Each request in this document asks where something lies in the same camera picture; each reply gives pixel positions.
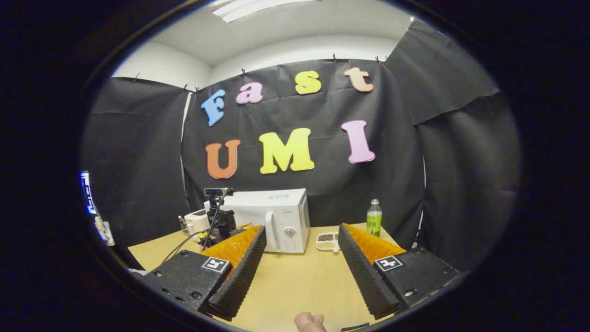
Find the ceiling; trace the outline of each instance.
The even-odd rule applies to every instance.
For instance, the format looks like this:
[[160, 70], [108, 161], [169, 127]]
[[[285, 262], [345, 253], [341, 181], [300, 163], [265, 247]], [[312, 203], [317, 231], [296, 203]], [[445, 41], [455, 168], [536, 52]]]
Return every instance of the ceiling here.
[[152, 41], [214, 67], [238, 54], [293, 38], [349, 34], [399, 40], [410, 16], [379, 0], [322, 0], [282, 5], [227, 23], [206, 5]]

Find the white wall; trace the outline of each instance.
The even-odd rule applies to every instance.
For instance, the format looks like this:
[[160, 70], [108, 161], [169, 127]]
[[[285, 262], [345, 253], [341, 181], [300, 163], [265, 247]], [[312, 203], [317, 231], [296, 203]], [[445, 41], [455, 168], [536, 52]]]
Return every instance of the white wall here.
[[146, 43], [132, 53], [112, 74], [112, 77], [135, 77], [195, 90], [208, 85], [210, 66], [190, 54], [175, 48]]
[[219, 82], [242, 73], [276, 64], [332, 58], [384, 60], [397, 45], [396, 40], [360, 35], [324, 35], [297, 38], [257, 48], [239, 54], [211, 70], [208, 84]]

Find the microwave door handle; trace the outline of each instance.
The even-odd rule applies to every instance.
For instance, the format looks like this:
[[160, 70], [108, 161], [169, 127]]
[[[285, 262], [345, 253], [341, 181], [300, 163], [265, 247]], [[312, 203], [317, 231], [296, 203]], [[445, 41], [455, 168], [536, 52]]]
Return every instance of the microwave door handle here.
[[275, 238], [274, 226], [273, 226], [273, 213], [267, 212], [266, 217], [264, 218], [264, 224], [266, 225], [266, 234], [268, 234], [268, 240], [270, 241], [270, 246], [273, 248], [278, 248], [278, 241]]

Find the ceiling light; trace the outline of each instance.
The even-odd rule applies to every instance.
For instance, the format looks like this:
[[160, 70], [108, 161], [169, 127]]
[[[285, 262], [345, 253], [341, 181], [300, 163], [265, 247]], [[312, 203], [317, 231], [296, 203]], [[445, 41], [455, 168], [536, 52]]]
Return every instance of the ceiling light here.
[[309, 1], [321, 0], [236, 0], [230, 4], [214, 10], [213, 14], [221, 17], [224, 21], [229, 23], [235, 21], [236, 19], [272, 7]]

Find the bottle label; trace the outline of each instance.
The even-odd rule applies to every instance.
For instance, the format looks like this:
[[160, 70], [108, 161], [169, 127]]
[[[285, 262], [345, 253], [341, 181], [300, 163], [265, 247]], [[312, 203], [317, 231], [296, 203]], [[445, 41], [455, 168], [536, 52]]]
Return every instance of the bottle label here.
[[381, 218], [383, 214], [377, 216], [367, 215], [367, 233], [379, 236], [381, 233]]

